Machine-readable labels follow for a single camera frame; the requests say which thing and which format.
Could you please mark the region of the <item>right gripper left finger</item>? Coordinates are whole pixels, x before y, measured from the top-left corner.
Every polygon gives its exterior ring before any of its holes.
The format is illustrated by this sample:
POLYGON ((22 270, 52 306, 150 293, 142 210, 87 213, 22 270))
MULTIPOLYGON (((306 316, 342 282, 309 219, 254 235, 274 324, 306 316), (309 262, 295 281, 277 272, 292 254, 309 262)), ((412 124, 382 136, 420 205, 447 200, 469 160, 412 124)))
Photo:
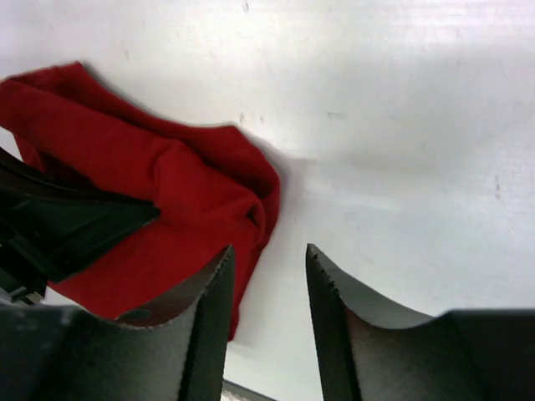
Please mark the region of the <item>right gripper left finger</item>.
POLYGON ((4 400, 218 400, 235 253, 106 320, 78 307, 3 307, 4 400))

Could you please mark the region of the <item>dark red t shirt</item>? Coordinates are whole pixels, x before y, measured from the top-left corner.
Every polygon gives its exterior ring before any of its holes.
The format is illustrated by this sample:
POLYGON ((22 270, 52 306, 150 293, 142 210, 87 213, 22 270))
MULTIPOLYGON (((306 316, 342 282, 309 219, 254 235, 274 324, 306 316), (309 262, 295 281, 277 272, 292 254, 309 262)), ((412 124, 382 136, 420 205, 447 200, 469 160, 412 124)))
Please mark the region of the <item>dark red t shirt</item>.
POLYGON ((56 292, 116 318, 192 276, 230 245, 233 307, 239 308, 277 224, 281 184, 238 128, 157 118, 103 87, 81 63, 3 80, 1 125, 33 168, 160 210, 157 221, 55 284, 56 292))

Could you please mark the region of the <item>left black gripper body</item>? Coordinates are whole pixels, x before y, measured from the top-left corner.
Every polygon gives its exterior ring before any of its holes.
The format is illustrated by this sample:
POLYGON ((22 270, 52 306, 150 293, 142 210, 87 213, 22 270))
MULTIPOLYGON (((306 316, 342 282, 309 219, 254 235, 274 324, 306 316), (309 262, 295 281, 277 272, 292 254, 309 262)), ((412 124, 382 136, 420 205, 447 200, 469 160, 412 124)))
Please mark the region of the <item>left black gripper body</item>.
POLYGON ((83 271, 159 210, 149 201, 70 185, 1 153, 1 302, 39 304, 50 282, 83 271))

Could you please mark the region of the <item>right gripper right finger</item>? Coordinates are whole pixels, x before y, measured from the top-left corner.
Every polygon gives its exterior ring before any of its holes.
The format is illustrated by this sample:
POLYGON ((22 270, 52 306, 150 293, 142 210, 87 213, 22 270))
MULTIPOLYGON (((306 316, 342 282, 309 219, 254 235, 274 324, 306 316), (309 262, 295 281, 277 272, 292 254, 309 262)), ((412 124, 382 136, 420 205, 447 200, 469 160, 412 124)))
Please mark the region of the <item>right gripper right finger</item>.
POLYGON ((305 259, 324 399, 533 399, 533 310, 432 317, 350 276, 315 245, 305 259))

